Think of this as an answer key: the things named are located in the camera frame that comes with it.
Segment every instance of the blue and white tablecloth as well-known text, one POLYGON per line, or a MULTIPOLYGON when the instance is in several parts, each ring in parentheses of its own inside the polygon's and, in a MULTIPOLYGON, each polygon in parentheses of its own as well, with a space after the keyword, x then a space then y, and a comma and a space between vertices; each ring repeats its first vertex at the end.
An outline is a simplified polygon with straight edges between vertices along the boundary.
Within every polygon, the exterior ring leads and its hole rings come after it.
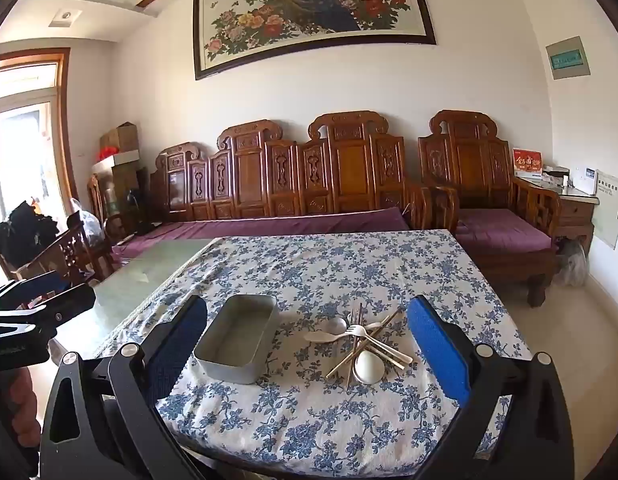
MULTIPOLYGON (((209 322, 233 294, 278 298, 281 326, 256 384, 209 378, 191 356, 158 410, 181 444, 197 452, 231 455, 268 469, 314 476, 412 474, 440 440, 457 410, 446 398, 398 314, 381 339, 415 357, 372 386, 324 380, 333 345, 314 345, 316 330, 355 304, 364 322, 382 320, 423 294, 444 320, 474 342, 505 356, 529 358, 515 324, 475 264, 447 231, 410 231, 285 237, 218 238, 197 254, 100 347, 111 355, 141 342, 198 294, 209 322)), ((501 399, 483 440, 487 449, 502 426, 501 399)))

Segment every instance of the teal sign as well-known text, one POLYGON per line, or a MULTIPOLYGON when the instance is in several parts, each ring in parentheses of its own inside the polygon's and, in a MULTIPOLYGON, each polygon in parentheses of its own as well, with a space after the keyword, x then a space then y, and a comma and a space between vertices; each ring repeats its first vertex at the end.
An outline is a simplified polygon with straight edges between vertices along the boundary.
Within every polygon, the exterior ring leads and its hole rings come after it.
POLYGON ((551 65, 554 70, 571 66, 581 66, 584 65, 584 63, 582 53, 579 50, 569 50, 568 52, 551 56, 551 65))

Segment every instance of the wooden window frame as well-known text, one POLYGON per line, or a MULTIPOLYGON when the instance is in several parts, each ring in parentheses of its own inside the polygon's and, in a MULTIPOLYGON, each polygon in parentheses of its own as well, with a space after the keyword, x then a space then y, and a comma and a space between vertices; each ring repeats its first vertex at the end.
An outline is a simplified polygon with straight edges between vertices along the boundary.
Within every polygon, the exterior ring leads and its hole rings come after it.
POLYGON ((70 198, 78 197, 75 185, 73 164, 71 162, 71 149, 69 146, 69 125, 67 120, 67 86, 69 80, 69 47, 56 48, 32 48, 0 54, 0 71, 22 66, 31 66, 45 63, 57 63, 58 70, 55 76, 55 86, 58 89, 57 111, 61 145, 62 167, 58 168, 58 179, 64 183, 64 189, 69 191, 70 198))

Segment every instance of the framed painting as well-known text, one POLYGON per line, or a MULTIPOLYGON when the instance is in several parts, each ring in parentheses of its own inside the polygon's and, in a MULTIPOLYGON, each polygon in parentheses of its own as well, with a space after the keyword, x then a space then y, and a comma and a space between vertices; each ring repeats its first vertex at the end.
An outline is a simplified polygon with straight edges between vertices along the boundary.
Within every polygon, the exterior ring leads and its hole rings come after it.
POLYGON ((308 48, 436 44, 425 0, 194 0, 196 79, 308 48))

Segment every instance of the baseboard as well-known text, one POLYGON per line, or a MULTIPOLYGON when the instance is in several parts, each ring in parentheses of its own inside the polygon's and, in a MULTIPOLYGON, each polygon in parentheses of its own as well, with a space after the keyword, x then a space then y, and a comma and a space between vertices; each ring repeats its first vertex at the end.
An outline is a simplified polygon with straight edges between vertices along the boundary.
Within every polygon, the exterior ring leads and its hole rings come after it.
POLYGON ((606 291, 604 286, 591 275, 586 279, 585 288, 602 307, 605 314, 618 331, 618 304, 614 298, 606 291))

